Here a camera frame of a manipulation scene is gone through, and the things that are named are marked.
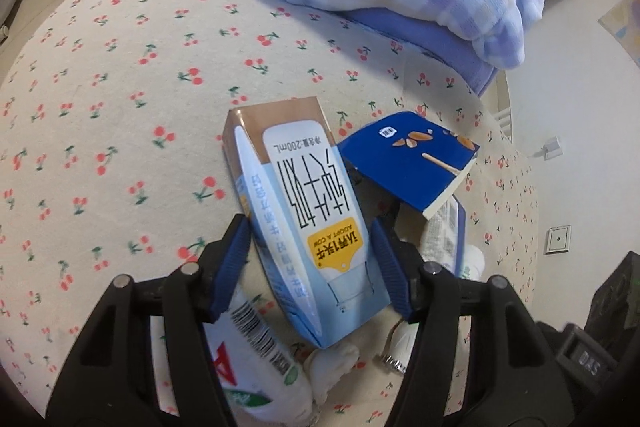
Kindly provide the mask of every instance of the screw head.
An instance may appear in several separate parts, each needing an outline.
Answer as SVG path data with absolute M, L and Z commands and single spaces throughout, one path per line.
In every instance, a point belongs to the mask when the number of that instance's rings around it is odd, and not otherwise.
M 504 290 L 509 285 L 509 281 L 502 275 L 495 275 L 494 277 L 491 277 L 491 284 L 496 288 L 500 288 L 500 290 Z
M 431 275 L 436 275 L 442 271 L 442 266 L 435 261 L 427 261 L 422 265 L 422 269 Z
M 200 266 L 198 263 L 184 263 L 180 266 L 180 271 L 185 275 L 193 275 L 194 273 L 197 273 L 199 269 Z
M 121 273 L 120 275 L 116 275 L 116 277 L 114 277 L 113 285 L 116 286 L 116 288 L 124 288 L 124 286 L 129 284 L 130 280 L 131 280 L 131 277 L 129 277 L 124 273 Z

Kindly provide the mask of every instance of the cherry print bedsheet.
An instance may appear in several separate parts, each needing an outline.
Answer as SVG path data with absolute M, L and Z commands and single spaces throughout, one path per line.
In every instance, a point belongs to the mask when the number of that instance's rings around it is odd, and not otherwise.
M 530 168 L 457 73 L 420 50 L 283 0 L 66 0 L 0 87 L 0 360 L 37 410 L 118 273 L 160 277 L 197 257 L 240 210 L 221 136 L 239 105 L 319 98 L 339 139 L 412 110 L 480 144 L 457 191 L 484 275 L 526 303 L 538 204 Z M 370 192 L 367 214 L 384 201 Z M 303 360 L 255 253 L 242 285 Z M 319 425 L 383 425 L 401 379 L 375 362 L 398 316 L 355 331 L 360 362 L 331 391 Z M 449 410 L 459 407 L 460 363 Z M 166 367 L 161 404 L 175 412 Z M 259 425 L 245 415 L 242 425 Z

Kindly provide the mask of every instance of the almond illustration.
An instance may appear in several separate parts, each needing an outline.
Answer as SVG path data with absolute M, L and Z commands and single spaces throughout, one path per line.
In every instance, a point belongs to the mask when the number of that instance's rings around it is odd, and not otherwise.
M 409 133 L 409 138 L 418 142 L 428 142 L 429 140 L 433 140 L 433 136 L 430 134 L 419 131 L 411 131 Z
M 458 140 L 458 142 L 460 142 L 462 145 L 464 145 L 470 151 L 475 151 L 476 150 L 476 147 L 474 146 L 473 142 L 471 140 L 469 140 L 468 138 L 466 138 L 464 136 L 458 136 L 456 139 Z

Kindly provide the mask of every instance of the black device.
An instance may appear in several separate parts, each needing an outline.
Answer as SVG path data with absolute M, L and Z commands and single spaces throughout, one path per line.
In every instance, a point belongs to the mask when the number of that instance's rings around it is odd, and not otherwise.
M 619 359 L 640 325 L 640 255 L 630 251 L 596 290 L 584 330 Z
M 236 216 L 198 263 L 186 263 L 164 279 L 136 283 L 118 275 L 111 282 L 63 365 L 47 407 L 49 426 L 235 427 L 200 323 L 218 318 L 211 312 L 219 308 L 212 285 L 245 222 Z M 388 223 L 382 227 L 398 259 L 419 259 L 416 248 L 400 241 Z M 412 321 L 420 327 L 386 425 L 566 427 L 571 422 L 574 408 L 561 369 L 505 277 L 459 280 L 436 263 L 404 269 L 412 289 Z M 151 315 L 164 317 L 180 417 L 158 407 Z M 445 417 L 460 315 L 472 318 L 469 377 L 462 409 Z

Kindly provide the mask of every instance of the white bottle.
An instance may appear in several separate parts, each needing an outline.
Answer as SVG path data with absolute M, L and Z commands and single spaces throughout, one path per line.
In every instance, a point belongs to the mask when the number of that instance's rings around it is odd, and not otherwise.
M 462 279 L 479 281 L 484 271 L 484 254 L 474 245 L 465 244 L 465 253 L 462 260 Z M 392 371 L 404 375 L 409 365 L 411 352 L 414 349 L 415 337 L 418 334 L 419 324 L 407 324 L 400 321 L 396 324 L 391 335 L 391 343 L 388 353 L 382 355 L 382 362 Z
M 226 399 L 258 420 L 303 427 L 315 421 L 311 385 L 302 367 L 236 287 L 228 311 L 204 324 Z

